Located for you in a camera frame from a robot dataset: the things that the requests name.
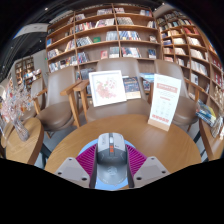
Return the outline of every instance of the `poster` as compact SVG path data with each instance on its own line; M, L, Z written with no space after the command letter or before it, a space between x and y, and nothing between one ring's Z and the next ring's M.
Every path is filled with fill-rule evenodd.
M94 107L127 101L121 71L90 72Z
M148 124L169 130L180 95L181 80L155 74L151 113Z

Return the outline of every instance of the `display table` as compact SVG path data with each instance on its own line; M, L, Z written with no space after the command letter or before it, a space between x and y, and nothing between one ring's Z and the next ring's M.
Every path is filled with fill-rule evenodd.
M3 130L4 135L1 136L1 145L3 148L6 147L8 138L13 130L14 130L14 125L11 122L7 123L7 125L5 126Z
M14 129L7 142L6 159L34 165L43 144L44 129L37 118L30 118L23 125L30 137L23 142Z
M199 119L199 128L208 160L220 159L224 149L224 140L219 139L219 134L214 138L211 127L202 119Z
M188 134L173 124L168 132L163 131L147 124L148 119L145 115L129 114L90 122L70 133L56 146L45 170L55 173L67 157L76 158L86 144L108 132L122 134L145 156L157 157L170 173L201 163L199 150Z

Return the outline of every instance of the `magenta object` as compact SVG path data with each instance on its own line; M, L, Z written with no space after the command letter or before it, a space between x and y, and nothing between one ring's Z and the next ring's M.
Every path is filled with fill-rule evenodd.
M126 145L127 153L128 153L128 163L129 169L132 177L136 174L136 172L140 169L142 164L146 161L147 157L139 152L137 149L131 147L130 145Z
M96 157L96 144L86 149L83 153L76 157L76 160L82 168L89 174L90 178L93 174L94 161Z

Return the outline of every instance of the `beige chair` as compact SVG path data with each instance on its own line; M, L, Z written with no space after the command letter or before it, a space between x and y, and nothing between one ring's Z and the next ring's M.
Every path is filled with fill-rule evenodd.
M198 121L198 117L195 115L196 109L198 107L197 101L199 98L199 92L200 91L204 92L204 90L201 87L197 86L196 84L185 79L182 69L178 64L163 61L160 59L154 60L154 64L156 73L181 80L179 101L177 104L177 108L172 123L176 125L190 125L188 128L189 131L191 124L194 124L195 122ZM195 87L195 101L190 99L185 82Z
M81 81L75 82L75 69L69 66L49 75L48 88L38 96L47 92L46 107L40 110L37 98L34 99L37 118L41 121L44 130L56 132L70 125L80 127L78 111L78 94L73 88Z
M44 82L43 82L43 78L39 78L37 80L35 80L32 83L31 86L31 97L33 98L36 94L38 94L40 91L42 91L44 89ZM45 107L45 95L41 95L38 96L38 103L40 106L40 109L42 110ZM35 107L32 106L30 110L26 110L24 112L24 115L21 117L21 121L25 121L31 117L35 117L37 115Z
M75 91L81 92L83 109L86 120L88 122L115 116L121 114L143 114L149 116L150 105L147 102L147 97L142 84L142 79L139 76L138 61L135 58L109 58L100 60L97 63L96 71L110 71L110 70L121 70L122 76L135 77L137 76L141 98L131 99L125 102L114 103L105 106L94 107L88 105L86 98L86 86L89 81L84 80L82 84L74 88Z

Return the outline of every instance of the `picture frame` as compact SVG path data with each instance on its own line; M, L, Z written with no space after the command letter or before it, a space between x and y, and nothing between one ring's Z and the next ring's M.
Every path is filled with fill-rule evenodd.
M90 72L89 82L94 107L127 101L120 70Z

